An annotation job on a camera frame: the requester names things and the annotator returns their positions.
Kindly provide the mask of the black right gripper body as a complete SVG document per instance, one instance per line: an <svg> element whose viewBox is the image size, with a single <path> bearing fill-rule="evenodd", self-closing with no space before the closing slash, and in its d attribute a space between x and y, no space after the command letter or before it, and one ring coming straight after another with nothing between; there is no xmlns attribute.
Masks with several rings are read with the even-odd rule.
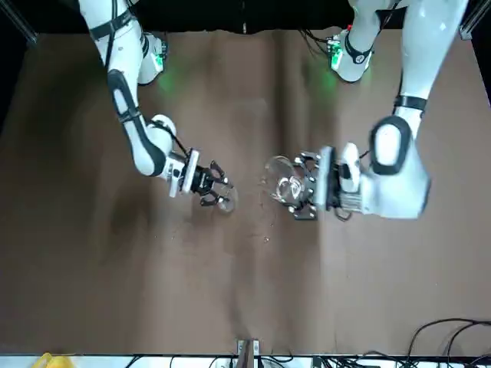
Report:
<svg viewBox="0 0 491 368"><path fill-rule="evenodd" d="M214 196L213 183L215 176L212 174L215 164L210 163L209 166L196 166L193 174L191 191L199 196Z"/></svg>

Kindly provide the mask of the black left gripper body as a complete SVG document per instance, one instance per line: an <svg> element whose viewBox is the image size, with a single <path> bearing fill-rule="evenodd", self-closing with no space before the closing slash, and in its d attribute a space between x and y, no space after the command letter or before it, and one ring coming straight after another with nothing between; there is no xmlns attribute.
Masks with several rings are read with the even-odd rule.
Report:
<svg viewBox="0 0 491 368"><path fill-rule="evenodd" d="M332 210L341 207L339 198L341 186L337 163L330 163L325 174L321 174L320 169L311 170L307 184L308 201L317 210Z"/></svg>

